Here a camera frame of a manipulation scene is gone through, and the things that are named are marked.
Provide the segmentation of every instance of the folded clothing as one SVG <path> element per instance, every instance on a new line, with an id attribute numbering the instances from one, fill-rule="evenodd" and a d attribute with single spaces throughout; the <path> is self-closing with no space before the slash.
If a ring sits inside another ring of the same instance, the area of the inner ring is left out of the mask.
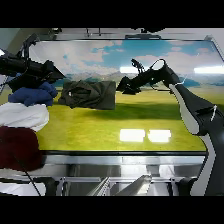
<path id="1" fill-rule="evenodd" d="M 42 167 L 42 153 L 33 130 L 0 127 L 0 168 L 27 171 Z"/>
<path id="2" fill-rule="evenodd" d="M 31 128 L 40 131 L 49 121 L 45 104 L 26 107 L 21 103 L 0 106 L 0 126 Z"/>
<path id="3" fill-rule="evenodd" d="M 115 93 L 116 83 L 111 81 L 66 82 L 58 103 L 70 106 L 70 108 L 114 110 Z"/>
<path id="4" fill-rule="evenodd" d="M 29 89 L 22 87 L 8 96 L 10 103 L 22 103 L 25 106 L 34 104 L 45 104 L 52 106 L 53 98 L 57 96 L 57 90 L 48 82 L 44 82 L 38 89 Z"/>

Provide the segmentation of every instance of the maroon garment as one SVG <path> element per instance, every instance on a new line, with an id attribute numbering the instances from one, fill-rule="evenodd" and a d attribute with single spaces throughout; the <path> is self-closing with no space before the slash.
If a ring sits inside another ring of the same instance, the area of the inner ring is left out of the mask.
<path id="1" fill-rule="evenodd" d="M 37 136 L 29 128 L 0 127 L 0 168 L 23 171 L 15 157 L 27 171 L 40 168 L 42 153 Z"/>

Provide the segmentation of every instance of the green grass field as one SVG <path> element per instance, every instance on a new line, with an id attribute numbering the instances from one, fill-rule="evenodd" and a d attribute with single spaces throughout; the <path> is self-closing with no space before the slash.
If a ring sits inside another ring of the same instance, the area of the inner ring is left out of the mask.
<path id="1" fill-rule="evenodd" d="M 224 111 L 223 88 L 191 88 Z M 9 90 L 0 96 L 0 104 L 7 102 Z M 144 91 L 135 96 L 116 93 L 113 111 L 70 109 L 57 103 L 48 107 L 49 123 L 37 133 L 41 150 L 97 150 L 97 151 L 203 151 L 201 140 L 188 133 L 179 113 L 174 95 L 167 92 Z M 119 140 L 120 129 L 169 129 L 169 143 L 143 143 Z"/>

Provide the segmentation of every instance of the printed sky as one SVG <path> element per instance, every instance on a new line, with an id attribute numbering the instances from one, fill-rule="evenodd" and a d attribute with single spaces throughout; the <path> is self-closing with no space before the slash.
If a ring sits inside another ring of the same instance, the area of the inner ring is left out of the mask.
<path id="1" fill-rule="evenodd" d="M 64 74 L 107 75 L 131 67 L 135 58 L 149 67 L 159 58 L 179 74 L 191 74 L 195 67 L 217 66 L 223 62 L 209 41 L 166 40 L 79 40 L 39 42 L 30 56 L 38 62 L 52 60 Z"/>

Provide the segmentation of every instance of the white towel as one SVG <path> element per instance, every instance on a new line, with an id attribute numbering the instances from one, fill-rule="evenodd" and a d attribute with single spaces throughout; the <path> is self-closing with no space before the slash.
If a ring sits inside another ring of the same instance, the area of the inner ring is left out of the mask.
<path id="1" fill-rule="evenodd" d="M 40 131 L 49 121 L 45 104 L 26 107 L 22 103 L 5 103 L 0 106 L 0 127 L 30 128 Z"/>

